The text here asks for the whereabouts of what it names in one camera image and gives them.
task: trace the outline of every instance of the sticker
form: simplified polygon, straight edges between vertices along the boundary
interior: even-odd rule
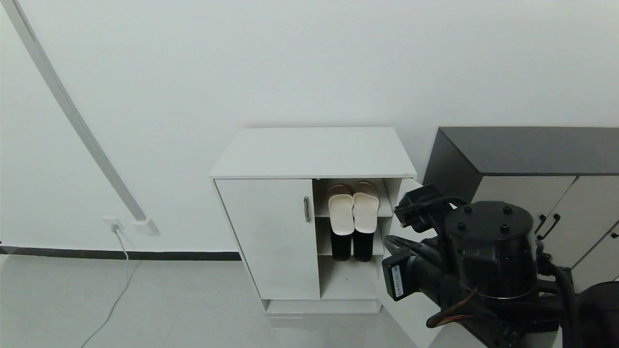
[[[395,265],[391,268],[391,275],[393,276],[393,286],[396,290],[396,297],[404,295],[404,288],[402,287],[402,276],[400,275],[400,265]]]

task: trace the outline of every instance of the black handle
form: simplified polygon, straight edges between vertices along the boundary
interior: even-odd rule
[[[542,228],[543,223],[546,222],[546,215],[540,215],[540,220],[541,220],[540,225],[537,226],[537,228],[535,229],[535,232],[533,232],[534,235],[536,235],[537,232],[539,232],[540,228]]]
[[[552,226],[550,226],[548,231],[543,236],[537,236],[538,240],[544,240],[548,236],[550,231],[552,231],[555,228],[555,226],[559,223],[559,220],[561,220],[561,215],[559,215],[559,214],[555,214],[552,217],[555,218],[555,222],[552,224]]]

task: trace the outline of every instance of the door handle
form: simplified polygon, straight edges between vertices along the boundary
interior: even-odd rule
[[[546,222],[546,215],[540,215],[540,220],[541,222],[539,226],[537,226],[537,228],[535,229],[535,232],[533,232],[534,235],[536,235],[537,232],[539,232],[540,228],[542,228],[543,223]]]
[[[555,228],[555,226],[559,223],[559,220],[561,220],[561,215],[559,215],[559,214],[555,214],[555,215],[553,215],[552,217],[554,217],[554,218],[555,218],[554,223],[552,223],[552,226],[550,226],[550,228],[548,229],[548,231],[547,231],[547,232],[546,232],[543,236],[537,236],[537,239],[538,239],[538,240],[544,240],[544,239],[548,236],[548,234],[550,233],[550,231],[552,231],[552,230]]]
[[[310,222],[310,198],[307,196],[303,198],[303,207],[305,208],[305,221]]]

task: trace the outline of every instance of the black baseboard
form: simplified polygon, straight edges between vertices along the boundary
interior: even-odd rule
[[[18,248],[15,246],[0,247],[0,254],[49,256],[53,258],[81,258],[81,259],[125,259],[122,251],[108,250],[66,250],[46,248]],[[149,251],[128,251],[131,260],[154,260],[154,261],[241,261],[239,253],[220,252],[202,253],[193,251],[166,251],[153,253]]]

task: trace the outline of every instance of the gray floor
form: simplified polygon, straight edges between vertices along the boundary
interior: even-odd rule
[[[124,287],[124,261],[3,256],[0,347],[75,347]],[[86,348],[415,347],[378,315],[268,318],[237,261],[131,261],[133,279]]]

